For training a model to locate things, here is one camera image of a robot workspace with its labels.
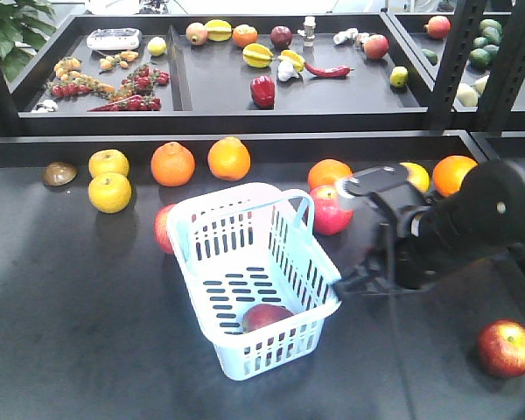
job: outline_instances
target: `green fruit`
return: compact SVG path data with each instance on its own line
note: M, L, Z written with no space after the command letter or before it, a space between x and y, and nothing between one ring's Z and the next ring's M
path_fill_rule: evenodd
M476 48L469 54L469 61L472 68L484 71L490 64L490 53L482 48Z
M490 54L490 62L494 63L494 60L496 58L496 55L498 55L498 51L500 50L500 48L497 45L488 44L484 46L482 49L485 51L488 51L488 53Z
M488 45L488 38L477 37L472 41L472 48L483 48Z
M495 46L498 46L501 42L500 32L492 26L487 26L484 28L482 30L482 36L488 39L488 44L494 44Z
M426 59L435 66L438 63L438 55L435 54L432 50L429 50L428 48L422 49L422 54L426 56Z
M397 66L391 72L388 80L392 87L404 88L407 81L409 81L409 71L404 66Z
M493 19L483 19L480 21L480 25L479 25L479 29L480 31L484 31L487 27L493 27L495 29L498 30L498 32L500 34L502 34L503 32L503 28L501 27L501 23L498 22L497 20L493 20Z

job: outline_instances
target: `white container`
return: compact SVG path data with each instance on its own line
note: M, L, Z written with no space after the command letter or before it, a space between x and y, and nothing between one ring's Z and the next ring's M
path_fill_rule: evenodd
M312 235L313 215L306 192L263 183L185 199L171 210L167 232L200 330L229 378L242 381L309 354L340 306L331 287L340 273ZM260 303L294 316L244 333L243 314Z

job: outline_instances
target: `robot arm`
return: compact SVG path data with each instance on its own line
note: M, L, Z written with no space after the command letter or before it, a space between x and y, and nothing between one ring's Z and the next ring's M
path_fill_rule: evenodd
M356 208L364 200L383 214L393 231L388 247L399 286L420 289L503 251L516 259L525 257L525 167L505 160L479 164L459 192L432 202L407 176L401 165L377 167L336 185L344 208ZM384 266L388 258L385 249L368 257ZM350 291L358 282L351 278L342 287Z

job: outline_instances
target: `light blue basket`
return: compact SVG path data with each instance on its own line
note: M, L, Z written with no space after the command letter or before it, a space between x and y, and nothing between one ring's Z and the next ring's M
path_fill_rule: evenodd
M185 199L171 210L167 232L200 330L229 378L242 381L312 352L325 318L340 306L331 287L340 273L313 237L313 215L306 192L264 183ZM243 332L243 314L260 303L295 315Z

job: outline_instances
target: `pomegranate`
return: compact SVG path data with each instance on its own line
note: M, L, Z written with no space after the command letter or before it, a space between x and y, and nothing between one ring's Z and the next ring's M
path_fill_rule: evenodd
M389 42L380 34L370 36L364 44L364 53L371 60L381 59L389 50Z
M185 36L194 46L201 46L208 41L208 29L200 22L193 22L186 27Z
M434 16L423 27L430 38L443 39L452 28L452 23L445 16Z

